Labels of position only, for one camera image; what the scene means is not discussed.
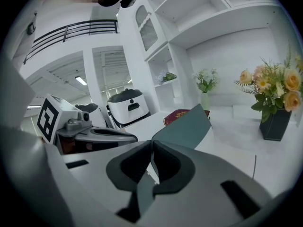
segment white ceiling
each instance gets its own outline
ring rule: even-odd
[[[100,91],[123,86],[130,80],[124,52],[94,52],[96,75]],[[79,83],[75,78],[80,76],[86,81],[83,55],[76,54],[65,60],[54,63],[51,68],[35,73],[27,83],[36,93],[31,105],[41,105],[46,93],[72,102],[89,95],[88,86]],[[39,109],[28,109],[26,116],[37,114]]]

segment bouquet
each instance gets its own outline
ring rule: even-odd
[[[176,78],[177,76],[175,74],[163,70],[160,75],[157,76],[156,80],[158,84],[161,85],[163,82],[171,81]]]
[[[198,82],[196,84],[202,93],[213,90],[219,83],[216,69],[211,69],[211,71],[203,69],[194,74],[194,78],[197,79]]]
[[[255,95],[257,102],[251,108],[262,111],[261,122],[265,122],[271,113],[275,114],[278,108],[285,108],[290,112],[301,105],[303,84],[299,72],[303,71],[303,61],[300,56],[296,56],[298,72],[291,68],[291,56],[289,46],[284,65],[271,61],[267,63],[262,59],[264,64],[257,66],[253,75],[245,70],[241,73],[240,80],[235,81],[242,91]]]

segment glass vase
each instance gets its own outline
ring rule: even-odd
[[[209,99],[208,92],[200,93],[199,103],[203,107],[204,110],[210,109],[210,99]]]

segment red book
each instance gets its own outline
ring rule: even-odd
[[[178,118],[181,118],[183,115],[185,115],[187,112],[189,111],[189,109],[177,109],[176,111],[173,111],[170,115],[168,115],[165,119],[164,119],[164,124],[165,126],[171,124],[172,122],[174,122],[175,120],[177,120]],[[210,111],[205,110],[205,113],[208,117]]]

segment white pillar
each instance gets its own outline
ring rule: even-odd
[[[90,98],[93,103],[99,105],[101,113],[106,123],[110,128],[112,128],[112,123],[110,122],[107,109],[104,106],[101,92],[99,89],[99,84],[96,76],[96,69],[94,63],[93,51],[91,49],[85,49],[83,51],[84,69],[86,74],[86,81],[89,87]]]

